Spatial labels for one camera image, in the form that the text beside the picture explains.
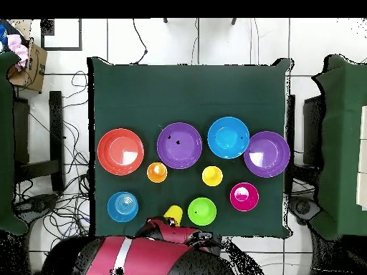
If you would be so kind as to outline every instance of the plate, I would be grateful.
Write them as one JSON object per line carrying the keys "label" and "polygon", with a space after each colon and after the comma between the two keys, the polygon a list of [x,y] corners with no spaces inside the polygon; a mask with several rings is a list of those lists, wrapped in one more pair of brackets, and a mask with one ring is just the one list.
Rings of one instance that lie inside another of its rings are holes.
{"label": "plate", "polygon": [[176,122],[165,127],[157,140],[157,152],[164,164],[173,169],[191,167],[201,155],[199,132],[187,123]]}
{"label": "plate", "polygon": [[249,130],[238,118],[220,118],[209,128],[208,144],[216,156],[224,159],[236,158],[249,144]]}
{"label": "plate", "polygon": [[140,138],[127,129],[115,129],[103,135],[97,156],[101,166],[115,175],[127,175],[143,161],[144,147]]}
{"label": "plate", "polygon": [[244,161],[249,170],[259,177],[274,177],[285,170],[290,160],[290,147],[275,132],[259,132],[249,140]]}

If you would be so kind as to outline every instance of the blue cup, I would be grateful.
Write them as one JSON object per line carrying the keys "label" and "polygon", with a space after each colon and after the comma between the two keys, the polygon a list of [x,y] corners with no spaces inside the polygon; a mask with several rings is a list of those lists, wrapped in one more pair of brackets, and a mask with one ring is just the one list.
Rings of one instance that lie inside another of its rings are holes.
{"label": "blue cup", "polygon": [[127,223],[138,214],[139,205],[133,194],[117,192],[108,200],[107,210],[114,221]]}

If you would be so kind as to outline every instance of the purple plate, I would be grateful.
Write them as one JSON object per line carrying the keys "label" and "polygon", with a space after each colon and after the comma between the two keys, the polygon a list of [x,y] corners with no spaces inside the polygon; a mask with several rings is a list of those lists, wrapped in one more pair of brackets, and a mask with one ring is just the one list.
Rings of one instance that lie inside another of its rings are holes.
{"label": "purple plate", "polygon": [[259,177],[279,175],[290,160],[290,147],[275,132],[259,132],[249,139],[244,161],[251,172]]}
{"label": "purple plate", "polygon": [[200,158],[201,149],[199,132],[192,125],[183,122],[165,127],[157,140],[159,158],[173,169],[191,167]]}

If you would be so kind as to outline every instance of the yellow object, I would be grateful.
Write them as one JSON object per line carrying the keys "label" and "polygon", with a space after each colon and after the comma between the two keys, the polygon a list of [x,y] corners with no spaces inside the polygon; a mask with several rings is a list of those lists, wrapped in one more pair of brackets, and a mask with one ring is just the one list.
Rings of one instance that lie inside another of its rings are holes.
{"label": "yellow object", "polygon": [[203,181],[206,185],[215,187],[221,183],[221,180],[223,179],[223,173],[221,172],[220,168],[209,166],[203,170],[201,177],[203,178]]}
{"label": "yellow object", "polygon": [[148,166],[146,174],[150,181],[161,183],[167,177],[167,168],[163,163],[151,163]]}
{"label": "yellow object", "polygon": [[164,217],[171,217],[175,220],[176,226],[180,226],[182,219],[182,209],[179,206],[170,206],[167,212],[164,213]]}

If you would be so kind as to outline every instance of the green table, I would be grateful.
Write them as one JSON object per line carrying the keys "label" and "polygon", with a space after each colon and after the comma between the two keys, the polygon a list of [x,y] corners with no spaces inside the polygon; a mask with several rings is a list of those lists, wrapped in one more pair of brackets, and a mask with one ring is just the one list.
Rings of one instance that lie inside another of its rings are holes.
{"label": "green table", "polygon": [[7,79],[8,69],[17,63],[19,57],[13,52],[0,53],[0,230],[15,235],[22,235],[28,231],[25,222],[17,218],[12,209],[14,200],[14,116],[13,116],[13,88]]}
{"label": "green table", "polygon": [[[285,73],[290,60],[274,66],[145,66],[112,65],[98,58],[89,60],[94,83],[95,150],[109,130],[123,127],[143,141],[145,155],[141,166],[126,176],[105,171],[95,161],[96,235],[134,235],[147,217],[163,215],[169,206],[183,209],[182,226],[195,226],[187,216],[190,202],[203,196],[216,204],[213,223],[205,226],[222,236],[274,236],[285,238],[282,225],[283,174],[260,178],[249,172],[243,156],[225,160],[209,149],[206,134],[210,125],[223,116],[244,121],[250,135],[263,130],[284,133]],[[162,183],[152,183],[146,169],[160,161],[156,141],[162,129],[172,122],[193,125],[203,140],[203,150],[195,165],[185,170],[168,169]],[[224,179],[217,187],[201,180],[208,165],[220,167]],[[239,212],[229,202],[229,192],[239,182],[249,182],[259,191],[259,203],[250,212]],[[127,191],[139,202],[138,215],[128,223],[112,220],[107,202],[112,194]]]}
{"label": "green table", "polygon": [[310,222],[325,239],[367,236],[367,211],[356,204],[362,106],[367,105],[367,65],[339,55],[327,58],[323,73],[313,79],[324,94],[322,126],[324,168],[318,200],[323,209]]}

